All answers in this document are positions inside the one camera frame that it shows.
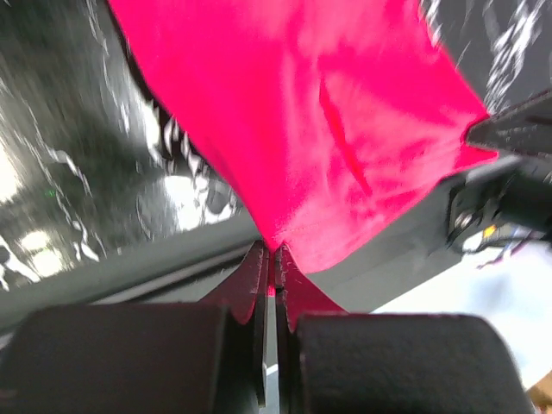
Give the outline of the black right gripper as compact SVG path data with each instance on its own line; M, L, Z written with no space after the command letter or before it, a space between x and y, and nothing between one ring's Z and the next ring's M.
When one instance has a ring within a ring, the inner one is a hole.
M475 123L466 133L472 147L521 155L551 155L551 90ZM551 243L551 159L509 156L479 167L455 184L448 201L447 246L462 250L471 236L492 225L513 224L528 236L508 235L478 247L511 242Z

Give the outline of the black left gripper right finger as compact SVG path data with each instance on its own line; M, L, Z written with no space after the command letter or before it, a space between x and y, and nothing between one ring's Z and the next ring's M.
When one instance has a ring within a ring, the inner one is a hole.
M348 313L275 255L283 413L530 413L509 350L485 320Z

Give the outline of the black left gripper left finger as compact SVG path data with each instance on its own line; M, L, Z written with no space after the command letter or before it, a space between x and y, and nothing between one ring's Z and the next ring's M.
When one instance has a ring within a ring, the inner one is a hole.
M4 413L256 413L266 403L268 251L192 303L39 310L1 356Z

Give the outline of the magenta red t shirt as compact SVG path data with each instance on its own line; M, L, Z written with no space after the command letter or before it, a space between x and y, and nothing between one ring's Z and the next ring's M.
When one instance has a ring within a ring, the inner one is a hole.
M147 86L300 270L344 260L445 177L486 117L417 1L113 1Z

